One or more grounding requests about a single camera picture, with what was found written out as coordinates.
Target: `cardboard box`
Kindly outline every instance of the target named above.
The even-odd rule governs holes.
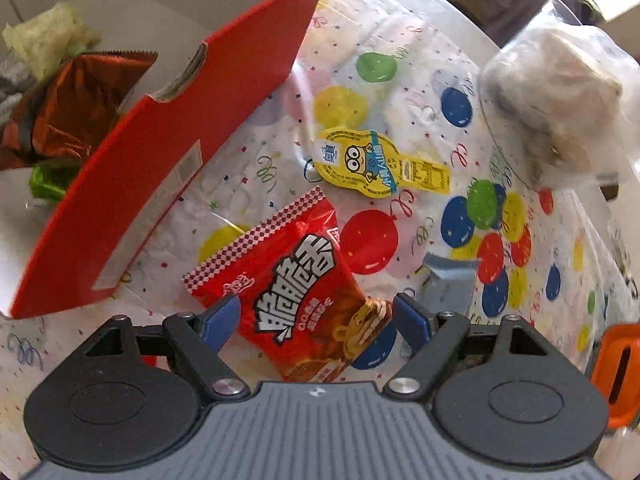
[[[28,20],[62,0],[0,0]],[[0,175],[0,312],[108,298],[181,190],[289,74],[318,0],[68,0],[96,50],[152,50],[129,113],[89,158],[31,253],[24,186]]]

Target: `yellow sachet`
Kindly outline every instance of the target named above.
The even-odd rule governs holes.
[[[401,186],[449,192],[447,166],[404,155],[373,130],[325,130],[314,144],[314,166],[327,182],[372,198],[391,196]]]

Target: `cartoon character print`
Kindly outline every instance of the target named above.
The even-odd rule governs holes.
[[[333,336],[342,342],[344,358],[354,360],[369,345],[371,336],[377,333],[387,313],[390,311],[385,300],[367,299],[365,304],[351,317],[348,326],[338,325]]]
[[[376,155],[373,153],[371,143],[366,146],[355,146],[354,144],[349,146],[344,154],[344,163],[351,173],[362,175],[369,183],[378,178],[380,168],[376,162]]]

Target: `yellow balloon print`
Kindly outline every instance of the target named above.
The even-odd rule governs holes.
[[[326,0],[318,0],[318,4],[316,5],[316,10],[322,9],[326,5]]]
[[[344,86],[329,86],[314,100],[314,116],[325,128],[357,128],[367,117],[367,101]]]
[[[482,238],[474,235],[462,247],[456,247],[449,253],[452,260],[475,260],[478,257],[478,249],[482,243]]]
[[[511,243],[516,243],[522,238],[526,222],[527,218],[522,199],[517,193],[508,192],[502,206],[502,232],[504,237]]]
[[[213,231],[212,234],[200,247],[198,252],[198,263],[203,262],[210,256],[216,254],[220,249],[228,246],[240,235],[248,231],[249,228],[246,225],[235,226],[233,224],[227,224],[220,229]]]
[[[584,244],[580,238],[574,242],[574,270],[580,272],[584,266]]]
[[[583,325],[578,334],[578,339],[575,341],[575,347],[578,352],[584,352],[587,349],[590,335],[591,327],[589,327],[589,325]]]
[[[513,310],[517,310],[527,293],[527,271],[523,267],[515,267],[509,277],[509,292],[507,303]]]

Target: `red balloon print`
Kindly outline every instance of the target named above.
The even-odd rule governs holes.
[[[491,283],[504,268],[504,249],[502,237],[498,233],[489,233],[484,237],[478,249],[478,280]]]
[[[398,229],[391,216],[378,209],[360,211],[342,228],[340,247],[351,272],[373,274],[396,252]]]
[[[524,224],[524,231],[520,240],[511,244],[511,260],[514,265],[518,267],[524,267],[527,265],[529,258],[531,257],[531,233],[529,232],[529,226]]]
[[[548,187],[543,187],[543,189],[538,192],[538,197],[542,211],[550,215],[554,210],[554,196],[551,194],[551,190]]]

